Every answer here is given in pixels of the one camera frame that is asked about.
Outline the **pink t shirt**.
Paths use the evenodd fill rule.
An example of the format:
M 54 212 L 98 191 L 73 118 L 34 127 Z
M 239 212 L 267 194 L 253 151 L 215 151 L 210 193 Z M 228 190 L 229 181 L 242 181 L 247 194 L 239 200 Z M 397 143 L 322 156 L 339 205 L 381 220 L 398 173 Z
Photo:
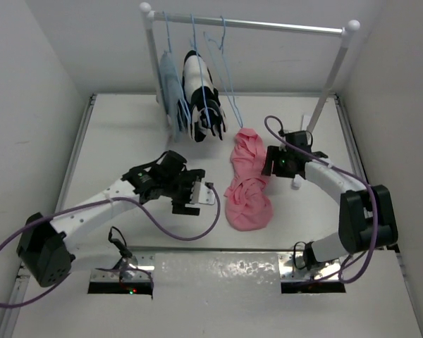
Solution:
M 247 232 L 265 228 L 274 215 L 269 197 L 264 193 L 269 177 L 262 174 L 266 148 L 262 138 L 243 127 L 234 138 L 230 161 L 234 176 L 226 189 L 225 214 L 230 226 Z

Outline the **blue wire hanger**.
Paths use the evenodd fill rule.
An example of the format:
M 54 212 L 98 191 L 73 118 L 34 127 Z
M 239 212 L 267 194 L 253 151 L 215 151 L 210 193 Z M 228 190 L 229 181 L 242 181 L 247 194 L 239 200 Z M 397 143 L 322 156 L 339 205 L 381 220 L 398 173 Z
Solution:
M 217 75 L 219 78 L 219 82 L 221 83 L 221 86 L 223 87 L 224 93 L 226 95 L 226 98 L 228 99 L 228 102 L 231 106 L 232 112 L 235 116 L 235 119 L 239 125 L 239 127 L 244 127 L 244 122 L 243 122 L 243 118 L 241 116 L 240 113 L 240 109 L 238 108 L 238 105 L 236 103 L 236 99 L 235 99 L 235 92 L 234 92 L 234 87 L 233 87 L 233 80 L 232 80 L 232 75 L 231 75 L 231 70 L 228 66 L 228 61 L 226 58 L 226 54 L 225 54 L 225 39 L 226 39 L 226 19 L 221 16 L 221 23 L 223 26 L 223 32 L 222 32 L 222 36 L 221 36 L 221 41 L 217 42 L 215 39 L 213 39 L 207 31 L 203 32 L 203 37 L 204 37 L 204 41 L 207 47 L 207 50 L 209 52 L 209 55 L 211 57 L 211 61 L 213 63 L 213 66 L 215 68 L 215 70 L 217 71 Z M 223 75 L 221 74 L 221 70 L 218 67 L 216 58 L 215 58 L 215 54 L 212 52 L 212 44 L 214 44 L 216 46 L 216 49 L 220 52 L 221 55 L 221 60 L 224 66 L 224 70 L 226 72 L 226 77 L 227 80 L 225 81 L 223 79 Z

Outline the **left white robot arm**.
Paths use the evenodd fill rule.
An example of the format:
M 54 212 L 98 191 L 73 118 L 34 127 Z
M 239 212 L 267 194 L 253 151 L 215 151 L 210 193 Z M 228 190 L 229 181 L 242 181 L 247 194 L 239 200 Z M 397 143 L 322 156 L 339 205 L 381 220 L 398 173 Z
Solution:
M 60 282 L 78 261 L 80 240 L 117 215 L 167 197 L 177 215 L 199 215 L 196 207 L 203 169 L 188 169 L 186 159 L 165 151 L 155 161 L 135 166 L 102 192 L 61 215 L 36 213 L 27 219 L 17 254 L 39 286 Z

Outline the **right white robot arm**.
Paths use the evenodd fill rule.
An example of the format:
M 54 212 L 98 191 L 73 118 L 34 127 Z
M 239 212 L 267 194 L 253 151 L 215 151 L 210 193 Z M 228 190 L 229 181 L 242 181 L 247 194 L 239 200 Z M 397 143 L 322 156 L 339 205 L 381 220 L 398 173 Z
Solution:
M 269 146 L 262 170 L 265 176 L 300 176 L 326 192 L 339 206 L 338 231 L 305 244 L 301 268 L 311 270 L 324 263 L 398 241 L 398 228 L 387 187 L 371 186 L 334 166 L 328 156 L 312 151 L 307 131 L 280 130 L 282 146 Z

